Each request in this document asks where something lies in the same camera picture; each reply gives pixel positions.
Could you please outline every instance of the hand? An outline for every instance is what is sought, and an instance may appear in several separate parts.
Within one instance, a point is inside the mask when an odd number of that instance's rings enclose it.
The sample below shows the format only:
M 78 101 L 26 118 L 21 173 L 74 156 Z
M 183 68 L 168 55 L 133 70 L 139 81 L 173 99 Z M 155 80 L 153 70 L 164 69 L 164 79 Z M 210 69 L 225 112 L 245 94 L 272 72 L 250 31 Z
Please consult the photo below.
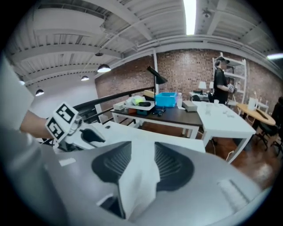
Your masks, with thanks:
M 235 90 L 233 88 L 229 88 L 228 92 L 233 94 Z

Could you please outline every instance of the ceiling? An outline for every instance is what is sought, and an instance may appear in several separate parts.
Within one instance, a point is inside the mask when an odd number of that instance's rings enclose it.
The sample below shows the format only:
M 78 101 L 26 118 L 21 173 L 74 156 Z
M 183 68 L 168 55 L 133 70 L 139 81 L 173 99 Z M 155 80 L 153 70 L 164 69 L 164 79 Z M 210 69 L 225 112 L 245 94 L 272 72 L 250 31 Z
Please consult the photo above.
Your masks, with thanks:
M 281 61 L 266 60 L 280 49 L 244 0 L 197 0 L 195 35 L 185 34 L 183 0 L 42 0 L 5 52 L 27 86 L 70 73 L 97 74 L 100 64 L 115 67 L 152 48 L 231 52 L 282 78 Z

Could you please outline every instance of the fluorescent light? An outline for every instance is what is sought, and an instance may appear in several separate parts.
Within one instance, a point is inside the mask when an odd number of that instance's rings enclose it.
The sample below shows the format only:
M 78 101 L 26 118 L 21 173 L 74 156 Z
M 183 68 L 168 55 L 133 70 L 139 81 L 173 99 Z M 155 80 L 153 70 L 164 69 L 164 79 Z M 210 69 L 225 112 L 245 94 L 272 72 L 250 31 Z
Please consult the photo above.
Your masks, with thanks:
M 87 80 L 89 80 L 89 78 L 88 78 L 87 76 L 83 76 L 83 77 L 81 78 L 81 81 L 87 81 Z
M 283 53 L 271 54 L 271 55 L 268 55 L 267 58 L 269 60 L 281 59 L 281 58 L 283 58 Z
M 186 34 L 195 34 L 196 0 L 183 0 L 186 14 Z

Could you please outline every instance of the ceiling light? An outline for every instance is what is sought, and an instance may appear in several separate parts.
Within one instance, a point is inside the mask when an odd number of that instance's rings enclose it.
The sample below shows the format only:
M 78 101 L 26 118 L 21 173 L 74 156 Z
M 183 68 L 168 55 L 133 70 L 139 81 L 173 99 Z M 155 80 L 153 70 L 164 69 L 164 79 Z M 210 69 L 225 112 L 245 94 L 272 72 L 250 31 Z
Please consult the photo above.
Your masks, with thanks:
M 37 97 L 40 96 L 40 95 L 42 95 L 42 94 L 44 94 L 44 91 L 41 90 L 41 89 L 37 90 L 36 93 L 35 93 L 35 95 L 36 95 Z
M 81 81 L 87 81 L 87 80 L 89 80 L 89 78 L 88 78 L 87 76 L 83 76 L 83 77 L 81 78 Z
M 19 83 L 23 86 L 25 84 L 24 80 L 22 79 L 22 77 L 19 77 Z
M 196 0 L 183 0 L 186 14 L 186 34 L 195 34 Z
M 100 65 L 97 70 L 97 72 L 109 72 L 109 71 L 111 71 L 111 69 L 107 64 Z
M 283 58 L 283 53 L 271 54 L 271 55 L 268 55 L 267 58 L 269 60 L 282 59 Z
M 101 56 L 103 56 L 104 54 L 103 53 L 96 53 L 95 54 L 97 57 L 101 57 Z

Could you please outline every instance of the dark wooden table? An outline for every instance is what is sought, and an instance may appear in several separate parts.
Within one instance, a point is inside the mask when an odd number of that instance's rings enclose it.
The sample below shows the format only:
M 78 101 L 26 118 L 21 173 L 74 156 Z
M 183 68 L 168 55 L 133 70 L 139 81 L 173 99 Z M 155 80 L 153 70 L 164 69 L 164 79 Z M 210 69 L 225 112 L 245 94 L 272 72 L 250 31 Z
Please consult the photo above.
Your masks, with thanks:
M 199 127 L 203 125 L 199 114 L 197 112 L 187 112 L 186 110 L 180 110 L 177 107 L 166 108 L 166 111 L 161 116 L 150 113 L 149 115 L 140 115 L 137 113 L 129 113 L 128 109 L 123 110 L 111 110 L 114 121 L 119 122 L 118 117 L 126 117 L 140 121 L 151 122 L 155 124 L 162 124 L 174 127 L 183 128 L 183 134 L 185 129 L 192 130 L 192 133 L 188 132 L 187 137 L 195 139 Z

